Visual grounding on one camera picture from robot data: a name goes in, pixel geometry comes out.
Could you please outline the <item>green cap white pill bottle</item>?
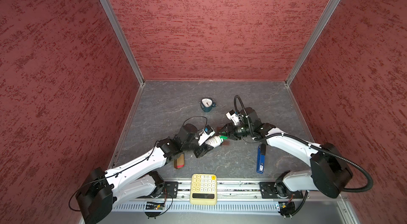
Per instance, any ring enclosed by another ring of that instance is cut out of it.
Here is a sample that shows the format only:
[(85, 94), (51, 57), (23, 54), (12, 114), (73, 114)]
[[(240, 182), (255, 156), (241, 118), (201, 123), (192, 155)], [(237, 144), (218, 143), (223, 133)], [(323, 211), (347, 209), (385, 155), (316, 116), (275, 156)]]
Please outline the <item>green cap white pill bottle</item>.
[(227, 140), (228, 137), (226, 136), (213, 136), (209, 139), (207, 139), (204, 144), (216, 148), (218, 146), (220, 146), (225, 140)]

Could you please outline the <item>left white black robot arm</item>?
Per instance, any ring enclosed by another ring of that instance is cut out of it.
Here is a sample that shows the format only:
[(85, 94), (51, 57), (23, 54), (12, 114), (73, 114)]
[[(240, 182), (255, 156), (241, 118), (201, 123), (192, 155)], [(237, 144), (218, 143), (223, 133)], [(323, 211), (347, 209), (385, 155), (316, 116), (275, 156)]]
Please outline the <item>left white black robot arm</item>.
[(174, 138), (157, 141), (144, 155), (107, 171), (91, 171), (73, 194), (78, 211), (86, 224), (96, 224), (121, 203), (141, 196), (158, 196), (164, 188), (158, 168), (179, 159), (186, 151), (193, 151), (200, 158), (223, 141), (209, 125), (198, 131), (194, 125), (185, 124)]

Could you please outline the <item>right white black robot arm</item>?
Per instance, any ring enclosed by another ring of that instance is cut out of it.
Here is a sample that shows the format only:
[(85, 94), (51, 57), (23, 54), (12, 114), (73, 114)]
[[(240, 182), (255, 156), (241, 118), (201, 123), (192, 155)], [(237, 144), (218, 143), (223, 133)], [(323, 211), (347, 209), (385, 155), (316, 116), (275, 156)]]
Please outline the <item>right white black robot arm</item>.
[(270, 123), (261, 122), (251, 107), (239, 114), (230, 111), (226, 116), (230, 123), (218, 129), (220, 135), (233, 140), (251, 137), (262, 146), (278, 148), (307, 164), (307, 170), (286, 171), (277, 178), (275, 191), (281, 198), (296, 191), (319, 191), (336, 198), (353, 178), (348, 163), (330, 143), (320, 145), (287, 134)]

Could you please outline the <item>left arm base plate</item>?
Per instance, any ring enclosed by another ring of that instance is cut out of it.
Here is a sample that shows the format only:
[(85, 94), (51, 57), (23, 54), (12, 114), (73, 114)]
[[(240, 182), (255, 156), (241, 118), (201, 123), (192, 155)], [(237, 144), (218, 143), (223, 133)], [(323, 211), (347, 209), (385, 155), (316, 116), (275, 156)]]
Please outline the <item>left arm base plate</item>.
[(140, 199), (165, 199), (169, 197), (170, 199), (175, 199), (178, 194), (179, 182), (164, 182), (164, 184), (153, 191), (152, 194), (147, 196), (141, 196)]

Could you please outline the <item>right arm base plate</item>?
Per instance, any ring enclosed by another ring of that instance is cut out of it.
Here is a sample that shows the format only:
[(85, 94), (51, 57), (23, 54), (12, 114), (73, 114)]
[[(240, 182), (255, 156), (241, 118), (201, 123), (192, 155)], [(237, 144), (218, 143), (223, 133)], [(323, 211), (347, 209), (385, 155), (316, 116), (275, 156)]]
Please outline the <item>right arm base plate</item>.
[(276, 185), (275, 182), (260, 182), (259, 190), (262, 199), (302, 199), (304, 197), (301, 191), (291, 192), (282, 186), (282, 183)]

